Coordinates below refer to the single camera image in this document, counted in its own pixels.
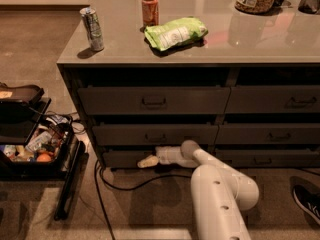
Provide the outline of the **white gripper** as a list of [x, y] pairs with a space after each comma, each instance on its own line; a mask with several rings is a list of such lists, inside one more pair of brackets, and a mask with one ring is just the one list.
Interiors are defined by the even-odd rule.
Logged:
[[163, 165], [177, 164], [185, 167], [186, 160], [182, 156], [178, 146], [159, 146], [156, 148], [156, 156], [149, 155], [137, 163], [139, 168], [156, 166], [158, 163]]

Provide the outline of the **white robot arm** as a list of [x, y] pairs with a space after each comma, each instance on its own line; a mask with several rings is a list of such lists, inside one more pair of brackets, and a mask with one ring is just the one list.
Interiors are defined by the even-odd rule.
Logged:
[[139, 168], [177, 164], [194, 168], [191, 196], [199, 240], [251, 240], [242, 211], [259, 199], [257, 183], [203, 150], [193, 140], [178, 146], [157, 146], [155, 154], [137, 163]]

